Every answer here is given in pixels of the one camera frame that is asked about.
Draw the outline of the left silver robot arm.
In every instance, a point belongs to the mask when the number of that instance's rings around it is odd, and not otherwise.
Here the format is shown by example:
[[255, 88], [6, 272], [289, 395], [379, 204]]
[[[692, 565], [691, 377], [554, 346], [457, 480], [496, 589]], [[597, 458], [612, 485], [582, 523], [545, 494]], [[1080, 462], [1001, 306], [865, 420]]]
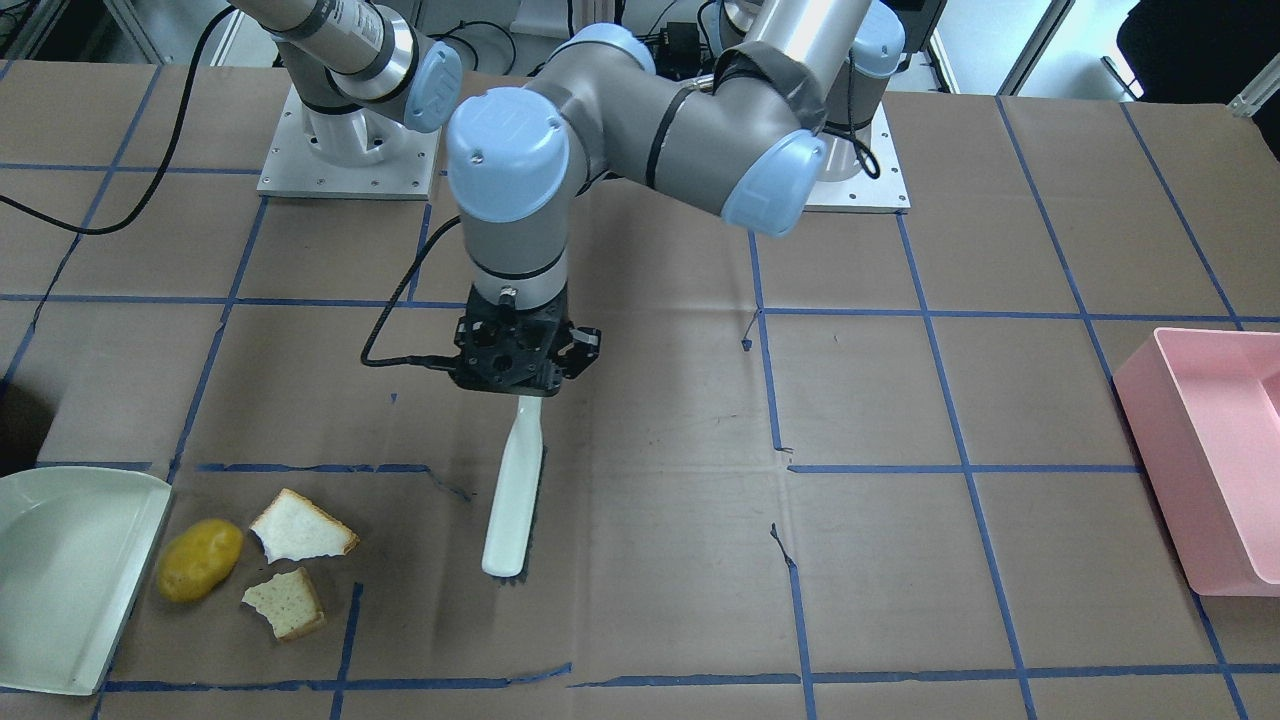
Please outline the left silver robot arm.
[[829, 150], [827, 99], [879, 1], [767, 1], [718, 58], [709, 91], [658, 74], [618, 24], [577, 32], [521, 87], [468, 97], [445, 133], [474, 281], [458, 355], [431, 363], [463, 389], [550, 397], [600, 352], [568, 316], [570, 209], [614, 173], [730, 225], [782, 236]]

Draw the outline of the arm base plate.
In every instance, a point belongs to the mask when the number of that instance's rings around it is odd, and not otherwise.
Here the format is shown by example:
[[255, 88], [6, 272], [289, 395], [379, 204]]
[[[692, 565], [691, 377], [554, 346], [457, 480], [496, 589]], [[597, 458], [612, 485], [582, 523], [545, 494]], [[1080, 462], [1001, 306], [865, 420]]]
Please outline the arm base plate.
[[904, 214], [911, 199], [883, 105], [854, 141], [824, 135], [829, 154], [806, 211]]
[[289, 88], [257, 191], [279, 199], [429, 200], [440, 133], [358, 108], [317, 113]]

